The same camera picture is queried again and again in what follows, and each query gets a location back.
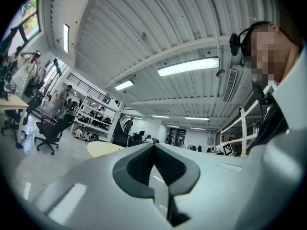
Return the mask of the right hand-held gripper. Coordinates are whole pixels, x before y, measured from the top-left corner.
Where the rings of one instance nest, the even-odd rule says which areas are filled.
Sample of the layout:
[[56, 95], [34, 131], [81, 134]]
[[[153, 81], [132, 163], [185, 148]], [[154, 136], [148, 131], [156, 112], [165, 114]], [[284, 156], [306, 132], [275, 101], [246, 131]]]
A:
[[232, 148], [231, 142], [222, 143], [222, 152], [225, 156], [234, 155], [234, 150]]

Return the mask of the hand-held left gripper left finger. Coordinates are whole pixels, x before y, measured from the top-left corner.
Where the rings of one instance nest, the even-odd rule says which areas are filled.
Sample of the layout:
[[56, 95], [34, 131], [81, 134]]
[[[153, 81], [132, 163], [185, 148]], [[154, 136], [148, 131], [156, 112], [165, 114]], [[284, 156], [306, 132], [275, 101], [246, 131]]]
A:
[[146, 145], [91, 158], [50, 184], [33, 205], [70, 230], [166, 230], [168, 221], [152, 199], [131, 197], [118, 187], [115, 163]]

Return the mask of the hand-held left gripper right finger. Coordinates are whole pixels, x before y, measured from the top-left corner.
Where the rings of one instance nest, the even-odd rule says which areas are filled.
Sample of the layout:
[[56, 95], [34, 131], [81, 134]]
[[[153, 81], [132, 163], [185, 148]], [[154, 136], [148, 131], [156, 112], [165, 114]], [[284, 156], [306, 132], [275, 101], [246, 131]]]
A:
[[154, 165], [166, 188], [166, 217], [153, 221], [155, 230], [241, 230], [242, 197], [237, 180], [243, 159], [153, 147]]

